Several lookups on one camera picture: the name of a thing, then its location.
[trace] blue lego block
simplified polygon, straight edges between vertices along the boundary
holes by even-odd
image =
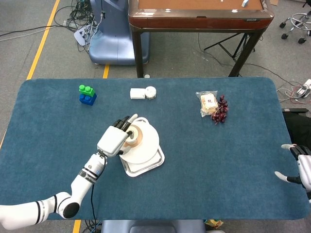
[[[86,96],[84,94],[80,94],[79,96],[79,101],[81,103],[87,104],[87,105],[93,105],[95,99],[96,99],[97,95],[94,93],[93,97],[91,96]]]

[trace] office chair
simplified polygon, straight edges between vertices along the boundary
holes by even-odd
[[[311,0],[306,0],[306,3],[303,5],[303,7],[305,7],[306,4],[311,6]],[[306,32],[305,37],[300,38],[298,40],[298,43],[299,44],[305,43],[307,41],[308,36],[311,36],[310,32],[311,22],[309,22],[310,19],[311,19],[311,11],[309,11],[308,13],[293,14],[291,17],[288,17],[284,22],[280,24],[280,28],[284,28],[288,20],[291,21],[293,27],[287,33],[284,33],[281,38],[283,40],[287,39],[289,33],[291,33],[294,29],[298,28]]]

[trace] chair wheel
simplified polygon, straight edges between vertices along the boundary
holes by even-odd
[[[305,38],[300,38],[299,40],[298,40],[298,43],[299,44],[303,44],[303,43],[305,43],[306,42],[306,39]]]
[[[286,25],[286,23],[281,23],[281,24],[280,24],[280,28],[284,28],[285,25]]]
[[[283,40],[285,40],[285,39],[287,39],[287,37],[288,37],[288,35],[284,33],[284,34],[282,35],[281,38],[282,38]]]

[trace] table leg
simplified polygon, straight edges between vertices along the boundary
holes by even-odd
[[[144,68],[142,66],[142,48],[141,48],[140,32],[132,32],[132,39],[133,39],[137,77],[143,78]]]
[[[260,30],[256,33],[250,33],[250,37],[248,39],[248,42],[246,43],[246,46],[244,47],[242,53],[240,54],[237,62],[235,63],[235,65],[233,66],[229,77],[237,77],[239,75],[239,72],[242,68],[242,66],[244,65],[244,63],[246,62],[248,56],[250,55],[250,53],[252,52],[253,48],[255,47],[255,45],[257,44],[257,42],[259,41],[260,37],[262,36],[264,30]]]

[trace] green lego block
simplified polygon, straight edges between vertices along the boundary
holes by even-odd
[[[79,91],[81,94],[84,94],[86,96],[91,96],[91,97],[93,97],[93,95],[95,94],[95,90],[90,86],[80,85]]]

